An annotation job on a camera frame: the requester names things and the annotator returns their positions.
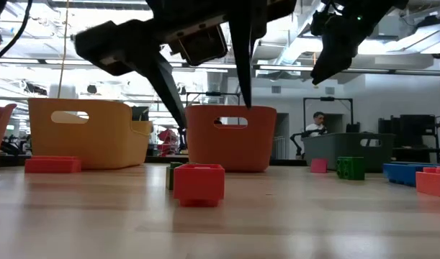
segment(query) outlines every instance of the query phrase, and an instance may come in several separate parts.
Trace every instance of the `man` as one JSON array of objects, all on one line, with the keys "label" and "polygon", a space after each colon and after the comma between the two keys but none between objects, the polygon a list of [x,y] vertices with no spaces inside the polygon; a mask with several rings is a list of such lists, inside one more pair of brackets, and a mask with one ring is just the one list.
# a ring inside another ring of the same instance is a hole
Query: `man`
[{"label": "man", "polygon": [[325,115],[323,112],[316,112],[314,113],[313,119],[314,123],[310,124],[306,127],[306,131],[312,131],[312,130],[320,130],[319,132],[312,132],[309,136],[310,137],[317,137],[322,132],[326,133],[327,129],[323,126],[323,119]]}]

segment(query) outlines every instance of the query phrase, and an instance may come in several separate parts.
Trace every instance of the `toy block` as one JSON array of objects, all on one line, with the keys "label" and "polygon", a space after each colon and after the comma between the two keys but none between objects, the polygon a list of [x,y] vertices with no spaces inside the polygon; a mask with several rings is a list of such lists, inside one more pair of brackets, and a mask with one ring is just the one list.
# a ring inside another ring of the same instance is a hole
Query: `toy block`
[{"label": "toy block", "polygon": [[327,173],[328,160],[314,158],[311,160],[311,173]]},{"label": "toy block", "polygon": [[183,165],[182,163],[170,163],[170,166],[167,166],[165,173],[165,186],[169,191],[174,190],[174,170],[175,168]]},{"label": "toy block", "polygon": [[365,180],[364,158],[340,157],[336,161],[336,174],[341,179]]},{"label": "toy block", "polygon": [[416,186],[416,172],[423,171],[425,165],[406,163],[385,163],[383,173],[390,183]]},{"label": "toy block", "polygon": [[25,173],[80,173],[78,157],[32,156],[24,164]]},{"label": "toy block", "polygon": [[416,191],[440,197],[440,168],[424,168],[423,172],[416,172]]},{"label": "toy block", "polygon": [[217,206],[225,196],[221,165],[182,165],[174,170],[174,198],[181,206]]}]

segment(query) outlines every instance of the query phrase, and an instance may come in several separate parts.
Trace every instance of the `basket handle hole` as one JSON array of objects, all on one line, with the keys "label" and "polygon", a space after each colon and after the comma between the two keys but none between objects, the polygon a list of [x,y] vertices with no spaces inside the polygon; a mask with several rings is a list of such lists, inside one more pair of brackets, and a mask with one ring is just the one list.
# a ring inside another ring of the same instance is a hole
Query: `basket handle hole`
[{"label": "basket handle hole", "polygon": [[382,142],[381,142],[381,140],[376,140],[376,139],[363,139],[363,140],[361,140],[361,146],[362,147],[381,147]]},{"label": "basket handle hole", "polygon": [[218,129],[245,129],[248,121],[243,117],[218,117],[213,121],[213,126]]},{"label": "basket handle hole", "polygon": [[55,111],[50,118],[59,124],[86,124],[89,121],[89,114],[86,112]]}]

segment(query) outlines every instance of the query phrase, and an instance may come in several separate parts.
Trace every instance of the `gray bin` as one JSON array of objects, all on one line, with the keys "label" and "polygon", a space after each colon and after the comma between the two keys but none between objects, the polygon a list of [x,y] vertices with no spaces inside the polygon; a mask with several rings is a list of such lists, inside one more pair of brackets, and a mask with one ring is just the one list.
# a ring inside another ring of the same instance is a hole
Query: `gray bin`
[{"label": "gray bin", "polygon": [[[333,133],[306,137],[302,141],[308,164],[313,158],[325,158],[328,170],[336,170],[338,157],[363,157],[366,172],[381,172],[383,163],[391,161],[394,137],[393,134]],[[367,140],[379,145],[363,146]]]}]

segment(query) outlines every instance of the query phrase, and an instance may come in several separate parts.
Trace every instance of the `red block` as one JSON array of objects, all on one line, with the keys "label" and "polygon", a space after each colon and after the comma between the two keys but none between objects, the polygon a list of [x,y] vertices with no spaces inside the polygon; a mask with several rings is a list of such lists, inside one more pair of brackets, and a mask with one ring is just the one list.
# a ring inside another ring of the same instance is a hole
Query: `red block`
[{"label": "red block", "polygon": [[311,173],[327,173],[328,160],[314,158],[311,160]]},{"label": "red block", "polygon": [[25,173],[80,173],[81,161],[77,157],[36,155],[26,160]]},{"label": "red block", "polygon": [[225,197],[221,165],[186,164],[174,170],[174,198],[181,206],[217,206]]},{"label": "red block", "polygon": [[416,191],[440,197],[440,168],[435,168],[435,173],[429,168],[423,170],[430,173],[416,172]]}]

